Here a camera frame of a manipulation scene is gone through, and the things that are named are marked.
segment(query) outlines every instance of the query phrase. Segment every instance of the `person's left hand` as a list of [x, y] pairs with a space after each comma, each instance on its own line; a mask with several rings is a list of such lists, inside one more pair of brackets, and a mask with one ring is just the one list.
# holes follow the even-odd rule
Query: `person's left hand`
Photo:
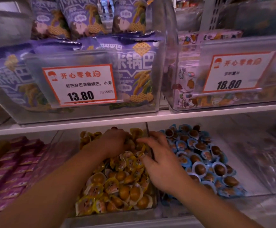
[[117, 155], [130, 150], [131, 145], [124, 144], [126, 138], [131, 135], [122, 129], [107, 130], [102, 136], [95, 140], [105, 153], [105, 158], [116, 157]]

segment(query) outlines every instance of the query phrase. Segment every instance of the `person's right hand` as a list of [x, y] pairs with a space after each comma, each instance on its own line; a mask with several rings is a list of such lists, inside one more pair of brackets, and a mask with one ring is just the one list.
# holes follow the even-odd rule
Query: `person's right hand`
[[155, 131], [150, 131], [150, 135], [152, 137], [137, 139], [138, 142], [148, 144], [155, 155], [155, 161], [145, 155], [143, 164], [152, 183], [163, 192], [174, 196], [182, 183], [190, 178], [170, 149], [165, 135]]

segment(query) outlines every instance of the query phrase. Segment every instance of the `price label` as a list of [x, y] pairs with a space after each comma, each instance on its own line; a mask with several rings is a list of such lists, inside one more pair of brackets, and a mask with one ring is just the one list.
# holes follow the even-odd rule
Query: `price label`
[[203, 93], [258, 88], [275, 51], [214, 55]]
[[60, 106], [115, 102], [112, 64], [43, 68]]

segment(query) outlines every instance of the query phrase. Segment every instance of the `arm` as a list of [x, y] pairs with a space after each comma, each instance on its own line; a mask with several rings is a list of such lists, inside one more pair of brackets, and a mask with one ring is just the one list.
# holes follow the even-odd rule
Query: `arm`
[[128, 135], [123, 130], [108, 130], [86, 145], [2, 211], [0, 228], [60, 227], [93, 170], [128, 148], [124, 145]]
[[140, 138], [137, 141], [147, 143], [153, 149], [156, 161], [144, 156], [143, 163], [157, 188], [175, 196], [207, 228], [262, 227], [204, 186], [193, 181], [170, 150], [165, 136], [154, 131], [150, 134], [156, 140]]

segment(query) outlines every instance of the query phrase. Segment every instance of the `price number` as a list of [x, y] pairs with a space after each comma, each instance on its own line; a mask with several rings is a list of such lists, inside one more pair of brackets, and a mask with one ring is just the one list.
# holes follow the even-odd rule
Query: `price number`
[[228, 81], [220, 81], [217, 90], [237, 89], [241, 85], [241, 80], [233, 80], [228, 84]]
[[82, 100], [94, 100], [94, 94], [92, 91], [81, 92], [81, 97], [76, 92], [67, 94], [71, 101], [82, 101]]

